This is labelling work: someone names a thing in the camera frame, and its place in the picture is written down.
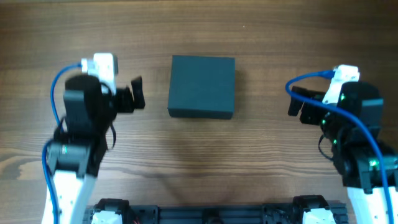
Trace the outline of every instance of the cable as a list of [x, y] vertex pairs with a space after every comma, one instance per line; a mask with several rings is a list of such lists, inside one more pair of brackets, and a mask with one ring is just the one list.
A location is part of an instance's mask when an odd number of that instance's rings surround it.
[[51, 143], [51, 140], [48, 141], [47, 143], [45, 143], [45, 145], [43, 147], [42, 163], [43, 163], [43, 171], [44, 171], [45, 181], [47, 183], [47, 187], [49, 188], [49, 192], [50, 192], [52, 211], [53, 211], [53, 216], [54, 216], [54, 224], [58, 224], [59, 216], [58, 216], [57, 196], [55, 195], [55, 191], [53, 189], [53, 185], [50, 180], [49, 168], [47, 167], [47, 147], [49, 146], [50, 143]]
[[139, 218], [137, 217], [135, 220], [133, 220], [133, 222], [134, 222], [134, 224], [141, 224], [140, 222], [139, 222]]
[[[109, 87], [109, 85], [106, 84], [105, 82], [100, 82], [100, 84], [101, 84], [101, 86], [103, 86], [103, 87], [108, 89], [108, 96], [109, 96], [109, 99], [111, 99], [112, 98], [112, 90]], [[113, 149], [114, 145], [116, 144], [116, 130], [115, 130], [114, 126], [113, 126], [113, 123], [111, 123], [110, 128], [112, 130], [112, 135], [113, 135], [113, 145], [112, 145], [112, 149]]]
[[57, 125], [60, 124], [60, 118], [58, 117], [57, 109], [55, 108], [55, 102], [54, 102], [54, 89], [55, 89], [55, 84], [57, 84], [58, 79], [63, 75], [65, 72], [72, 70], [74, 68], [81, 68], [81, 63], [75, 63], [66, 66], [62, 70], [58, 72], [58, 74], [55, 76], [54, 81], [51, 84], [51, 92], [50, 92], [50, 98], [51, 98], [51, 107], [52, 107], [52, 112], [54, 113], [55, 120], [57, 122]]
[[380, 161], [379, 167], [380, 167], [380, 174], [381, 174], [381, 182], [382, 182], [382, 186], [383, 186], [383, 189], [384, 189], [384, 194], [386, 196], [389, 223], [390, 224], [394, 224], [394, 215], [393, 215], [393, 210], [392, 210], [390, 191], [388, 189], [386, 168], [384, 167], [383, 156], [381, 154], [379, 146], [377, 145], [377, 142], [374, 140], [372, 134], [369, 132], [367, 127], [362, 123], [362, 121], [360, 121], [355, 115], [351, 114], [350, 112], [347, 112], [347, 111], [345, 111], [345, 110], [343, 110], [341, 108], [338, 108], [336, 106], [326, 105], [326, 104], [323, 104], [322, 102], [309, 99], [309, 98], [304, 97], [302, 95], [296, 94], [296, 93], [294, 93], [294, 92], [292, 92], [290, 90], [290, 85], [291, 84], [293, 84], [293, 83], [295, 83], [297, 81], [306, 79], [306, 78], [310, 78], [310, 77], [322, 77], [322, 78], [332, 79], [334, 77], [334, 71], [333, 70], [326, 70], [326, 71], [317, 72], [317, 73], [309, 73], [309, 74], [306, 74], [306, 75], [301, 75], [301, 76], [299, 76], [297, 78], [293, 78], [292, 80], [290, 80], [289, 82], [286, 83], [286, 86], [285, 86], [286, 92], [292, 98], [300, 100], [300, 101], [302, 101], [304, 103], [308, 103], [310, 105], [317, 106], [317, 107], [320, 107], [320, 108], [323, 108], [323, 109], [326, 109], [328, 111], [332, 111], [332, 112], [335, 112], [335, 113], [338, 113], [338, 114], [344, 116], [345, 118], [347, 118], [350, 121], [352, 121], [355, 125], [357, 125], [357, 127], [363, 132], [365, 137], [368, 139], [370, 145], [372, 146], [372, 149], [373, 149], [375, 155], [377, 156], [377, 158]]
[[333, 158], [330, 157], [330, 156], [328, 156], [328, 155], [326, 155], [326, 154], [322, 151], [322, 149], [321, 149], [321, 142], [322, 142], [322, 140], [323, 140], [324, 138], [325, 138], [325, 135], [322, 134], [321, 137], [319, 138], [318, 150], [319, 150], [319, 152], [323, 155], [323, 157], [325, 157], [325, 158], [327, 158], [328, 160], [330, 160], [330, 161], [333, 162]]

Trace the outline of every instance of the white connector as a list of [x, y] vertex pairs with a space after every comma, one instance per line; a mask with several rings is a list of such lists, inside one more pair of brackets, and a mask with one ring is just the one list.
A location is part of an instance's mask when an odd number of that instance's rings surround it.
[[[118, 59], [111, 53], [95, 53], [93, 59], [81, 60], [81, 71], [95, 76], [105, 84], [113, 95], [116, 94], [115, 76], [118, 74]], [[107, 93], [108, 88], [102, 87], [102, 92]]]
[[115, 212], [100, 211], [93, 215], [93, 221], [91, 224], [122, 224], [122, 215], [118, 215]]
[[358, 82], [359, 72], [357, 66], [339, 65], [335, 67], [335, 76], [331, 79], [329, 90], [322, 100], [324, 104], [337, 103], [341, 86], [346, 82]]
[[324, 208], [313, 208], [309, 212], [304, 212], [304, 224], [336, 224], [331, 210]]

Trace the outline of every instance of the dark green box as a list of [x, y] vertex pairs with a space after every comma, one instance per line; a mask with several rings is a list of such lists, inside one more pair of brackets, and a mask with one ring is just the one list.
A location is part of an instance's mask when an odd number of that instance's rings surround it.
[[173, 56], [171, 117], [231, 119], [234, 101], [234, 58]]

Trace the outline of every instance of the wood grain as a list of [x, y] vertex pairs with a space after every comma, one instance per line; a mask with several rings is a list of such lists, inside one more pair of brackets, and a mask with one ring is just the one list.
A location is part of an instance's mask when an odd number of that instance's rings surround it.
[[[317, 150], [319, 128], [287, 116], [284, 85], [341, 63], [359, 66], [385, 97], [382, 138], [398, 147], [396, 9], [392, 1], [327, 0], [0, 4], [0, 223], [41, 220], [40, 155], [55, 127], [50, 84], [95, 52], [118, 55], [120, 86], [142, 75], [147, 106], [117, 117], [118, 141], [91, 204], [253, 204], [303, 194], [348, 203]], [[236, 58], [232, 120], [169, 117], [173, 54]], [[55, 92], [61, 114], [66, 77]], [[328, 88], [318, 79], [300, 85]], [[349, 214], [354, 222], [351, 206]]]

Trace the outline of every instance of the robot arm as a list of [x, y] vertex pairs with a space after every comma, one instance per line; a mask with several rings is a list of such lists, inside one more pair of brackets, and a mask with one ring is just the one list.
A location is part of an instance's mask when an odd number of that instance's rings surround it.
[[[81, 223], [94, 189], [100, 163], [108, 150], [105, 134], [117, 113], [132, 113], [145, 107], [141, 77], [131, 82], [132, 92], [116, 88], [117, 58], [112, 54], [94, 54], [83, 59], [81, 75], [65, 82], [65, 120], [47, 145], [47, 167], [57, 196], [61, 224]], [[50, 192], [42, 223], [53, 223]]]
[[[357, 67], [340, 65], [327, 93], [297, 86], [292, 91], [313, 100], [332, 104], [359, 118], [377, 139], [381, 127], [383, 99], [376, 87], [359, 82]], [[333, 165], [342, 176], [358, 223], [387, 223], [386, 198], [381, 187], [380, 162], [384, 163], [394, 217], [398, 220], [398, 156], [395, 150], [378, 141], [384, 161], [379, 161], [362, 132], [350, 121], [331, 111], [292, 98], [289, 115], [304, 124], [319, 125], [332, 143]]]

